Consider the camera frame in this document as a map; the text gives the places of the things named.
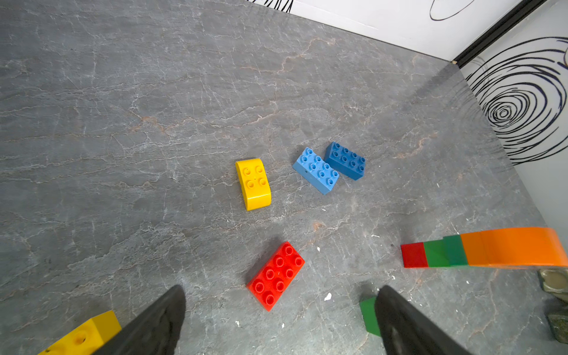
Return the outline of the orange half-round lego piece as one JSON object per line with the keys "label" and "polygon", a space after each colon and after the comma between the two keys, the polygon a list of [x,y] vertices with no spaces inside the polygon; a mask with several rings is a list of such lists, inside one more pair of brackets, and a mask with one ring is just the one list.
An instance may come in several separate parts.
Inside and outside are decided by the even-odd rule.
{"label": "orange half-round lego piece", "polygon": [[567,254],[553,229],[495,229],[483,236],[485,256],[480,266],[525,268],[567,267]]}

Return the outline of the orange long lego brick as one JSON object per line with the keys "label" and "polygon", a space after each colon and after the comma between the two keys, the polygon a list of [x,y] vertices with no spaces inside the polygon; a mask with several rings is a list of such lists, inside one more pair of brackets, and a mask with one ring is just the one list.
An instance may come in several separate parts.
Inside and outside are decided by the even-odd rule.
{"label": "orange long lego brick", "polygon": [[460,235],[469,266],[485,266],[488,254],[485,248],[485,232],[472,232]]}

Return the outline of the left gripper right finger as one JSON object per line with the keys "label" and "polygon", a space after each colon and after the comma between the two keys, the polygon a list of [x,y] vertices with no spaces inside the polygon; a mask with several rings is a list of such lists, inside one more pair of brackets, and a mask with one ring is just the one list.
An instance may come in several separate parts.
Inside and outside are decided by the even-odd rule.
{"label": "left gripper right finger", "polygon": [[469,353],[389,285],[379,290],[374,309],[387,354]]}

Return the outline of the red small lego brick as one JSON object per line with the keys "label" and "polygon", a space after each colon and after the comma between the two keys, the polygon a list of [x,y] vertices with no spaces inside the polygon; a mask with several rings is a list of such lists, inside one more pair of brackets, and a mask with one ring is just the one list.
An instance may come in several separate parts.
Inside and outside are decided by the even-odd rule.
{"label": "red small lego brick", "polygon": [[421,269],[428,267],[424,243],[410,243],[400,246],[403,265],[406,269]]}

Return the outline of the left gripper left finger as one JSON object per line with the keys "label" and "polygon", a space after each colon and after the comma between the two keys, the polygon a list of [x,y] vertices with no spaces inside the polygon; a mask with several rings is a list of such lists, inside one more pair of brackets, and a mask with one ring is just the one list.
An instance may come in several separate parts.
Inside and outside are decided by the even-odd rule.
{"label": "left gripper left finger", "polygon": [[97,354],[173,354],[186,312],[181,285],[174,285],[96,351]]}

